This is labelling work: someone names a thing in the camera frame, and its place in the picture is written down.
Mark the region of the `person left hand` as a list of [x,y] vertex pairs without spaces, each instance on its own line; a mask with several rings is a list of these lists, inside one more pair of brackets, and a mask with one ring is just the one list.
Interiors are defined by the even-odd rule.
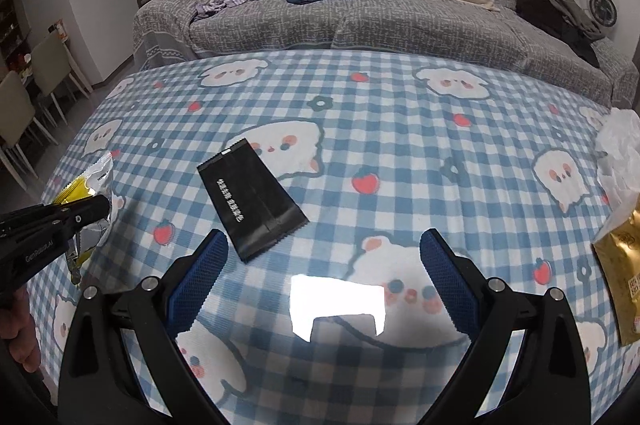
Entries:
[[1,338],[9,341],[8,349],[12,359],[28,373],[37,371],[41,355],[25,285],[13,293],[10,303],[1,307],[0,331]]

